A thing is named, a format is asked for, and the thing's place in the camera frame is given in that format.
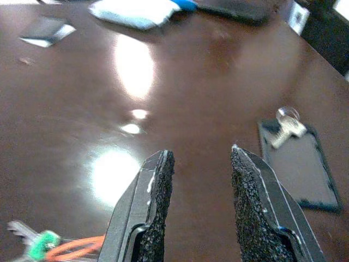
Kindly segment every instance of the white cloth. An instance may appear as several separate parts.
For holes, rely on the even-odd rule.
[[[143,30],[160,26],[179,10],[171,0],[101,0],[89,6],[97,18]]]

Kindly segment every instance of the table surface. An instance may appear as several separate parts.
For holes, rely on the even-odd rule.
[[[77,31],[47,49],[19,40],[38,15]],[[250,27],[184,15],[138,32],[82,4],[0,7],[0,58],[1,261],[23,250],[6,231],[13,219],[102,235],[135,170],[163,148],[176,159],[165,261],[240,261],[231,145],[260,153],[257,121],[284,105],[316,127],[344,203],[341,215],[305,215],[328,261],[349,257],[348,83],[277,16]]]

